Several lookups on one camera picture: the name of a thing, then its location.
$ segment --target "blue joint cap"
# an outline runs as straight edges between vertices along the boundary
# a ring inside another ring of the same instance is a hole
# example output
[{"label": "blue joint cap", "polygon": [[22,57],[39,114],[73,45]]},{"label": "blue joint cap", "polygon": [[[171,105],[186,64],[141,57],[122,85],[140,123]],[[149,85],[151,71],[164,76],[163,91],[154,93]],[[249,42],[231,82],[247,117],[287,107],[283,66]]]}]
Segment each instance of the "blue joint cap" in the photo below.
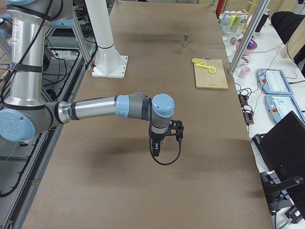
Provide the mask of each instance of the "blue joint cap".
[{"label": "blue joint cap", "polygon": [[51,21],[50,27],[57,29],[69,29],[74,25],[74,19],[65,20],[65,21]]},{"label": "blue joint cap", "polygon": [[8,13],[4,13],[4,14],[0,15],[0,18],[3,18],[3,19],[13,19],[13,18],[10,16],[10,14],[8,14]]},{"label": "blue joint cap", "polygon": [[4,39],[8,39],[10,37],[10,34],[2,29],[0,29],[0,34]]},{"label": "blue joint cap", "polygon": [[35,136],[35,127],[23,113],[3,109],[0,111],[0,135],[12,142],[23,142]]},{"label": "blue joint cap", "polygon": [[170,118],[173,115],[175,102],[168,94],[158,94],[152,99],[153,111],[162,118]]},{"label": "blue joint cap", "polygon": [[36,0],[6,0],[7,3],[16,5],[16,6],[24,6],[30,3],[35,2]]},{"label": "blue joint cap", "polygon": [[130,102],[128,95],[119,95],[115,102],[115,114],[127,118],[129,114]]}]

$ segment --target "yellow measuring spoon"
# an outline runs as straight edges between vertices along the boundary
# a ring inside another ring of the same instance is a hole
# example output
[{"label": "yellow measuring spoon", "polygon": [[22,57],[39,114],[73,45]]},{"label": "yellow measuring spoon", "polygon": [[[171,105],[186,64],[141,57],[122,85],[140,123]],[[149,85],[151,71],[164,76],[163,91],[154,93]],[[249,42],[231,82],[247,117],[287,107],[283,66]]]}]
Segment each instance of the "yellow measuring spoon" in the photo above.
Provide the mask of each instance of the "yellow measuring spoon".
[{"label": "yellow measuring spoon", "polygon": [[205,63],[204,64],[196,63],[195,66],[201,67],[201,68],[207,68],[209,73],[215,73],[216,72],[216,68],[214,66],[207,66]]},{"label": "yellow measuring spoon", "polygon": [[206,65],[205,62],[203,62],[202,60],[199,60],[198,58],[193,58],[193,59],[192,59],[192,62],[193,62],[193,63],[202,64],[202,65]]}]

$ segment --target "white pole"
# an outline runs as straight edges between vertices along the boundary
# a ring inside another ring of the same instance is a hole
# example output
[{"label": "white pole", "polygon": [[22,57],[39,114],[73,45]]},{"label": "white pole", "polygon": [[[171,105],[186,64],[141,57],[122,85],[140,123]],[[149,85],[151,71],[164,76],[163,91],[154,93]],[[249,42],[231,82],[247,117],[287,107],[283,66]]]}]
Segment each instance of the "white pole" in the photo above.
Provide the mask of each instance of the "white pole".
[{"label": "white pole", "polygon": [[121,56],[115,49],[106,0],[85,0],[85,2],[99,46],[92,76],[124,78],[128,57]]}]

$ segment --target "black strap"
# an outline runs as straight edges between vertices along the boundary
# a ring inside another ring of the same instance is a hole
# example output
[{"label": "black strap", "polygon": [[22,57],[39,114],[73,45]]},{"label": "black strap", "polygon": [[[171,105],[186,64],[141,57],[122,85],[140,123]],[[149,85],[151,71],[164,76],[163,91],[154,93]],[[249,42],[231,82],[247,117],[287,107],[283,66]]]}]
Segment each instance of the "black strap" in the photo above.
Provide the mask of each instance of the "black strap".
[{"label": "black strap", "polygon": [[12,105],[12,104],[4,103],[4,107],[10,108],[10,109],[13,109],[13,110],[37,111],[37,110],[44,109],[45,105],[40,105],[40,106],[18,106],[18,105]]},{"label": "black strap", "polygon": [[76,106],[76,102],[71,103],[71,107],[70,109],[68,109],[68,113],[72,120],[79,120],[79,118],[76,115],[75,106]]},{"label": "black strap", "polygon": [[41,73],[43,67],[42,66],[33,66],[33,65],[26,65],[22,63],[11,63],[11,69],[16,71],[22,72],[32,72],[32,73]]},{"label": "black strap", "polygon": [[143,98],[141,119],[148,121],[149,97]]},{"label": "black strap", "polygon": [[57,120],[57,122],[59,122],[60,124],[64,124],[61,119],[59,118],[59,114],[58,114],[58,107],[59,107],[60,102],[57,102],[55,105],[55,118]]},{"label": "black strap", "polygon": [[38,12],[38,11],[35,11],[35,10],[31,10],[31,9],[28,9],[28,8],[25,8],[25,7],[22,7],[22,6],[7,5],[6,9],[7,10],[16,10],[16,11],[20,11],[20,12],[23,12],[23,13],[31,14],[31,15],[37,16],[39,18],[44,18],[45,17],[47,21],[52,21],[52,17],[50,17],[49,15],[45,16],[44,13],[41,13],[41,12]]},{"label": "black strap", "polygon": [[103,48],[103,47],[97,45],[97,47],[99,47],[99,48],[101,48],[101,49],[109,49],[109,48],[111,48],[111,47],[113,47],[113,46],[114,46],[114,43],[113,43],[112,46],[109,46],[109,47],[107,47],[107,48]]}]

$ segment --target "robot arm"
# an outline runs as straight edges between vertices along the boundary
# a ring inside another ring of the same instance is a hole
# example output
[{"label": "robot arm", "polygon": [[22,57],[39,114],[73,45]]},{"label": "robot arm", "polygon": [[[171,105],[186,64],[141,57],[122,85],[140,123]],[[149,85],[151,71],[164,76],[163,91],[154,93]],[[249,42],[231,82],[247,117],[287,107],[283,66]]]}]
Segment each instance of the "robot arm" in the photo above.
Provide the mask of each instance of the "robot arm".
[{"label": "robot arm", "polygon": [[116,114],[150,121],[150,152],[155,161],[160,152],[160,142],[166,136],[175,135],[181,146],[183,125],[181,121],[171,120],[174,101],[166,94],[159,94],[152,100],[135,93],[73,103],[44,103],[41,100],[44,30],[52,23],[53,27],[72,26],[72,0],[7,2],[10,3],[7,11],[13,18],[13,67],[10,95],[4,99],[6,84],[1,92],[4,109],[0,110],[0,135],[3,138],[22,142],[71,120]]},{"label": "robot arm", "polygon": [[90,99],[73,103],[60,102],[55,116],[60,123],[83,118],[114,115],[150,121],[149,137],[152,156],[159,156],[160,143],[166,136],[176,136],[181,143],[183,125],[171,120],[174,100],[167,94],[158,94],[152,100],[142,93]]}]

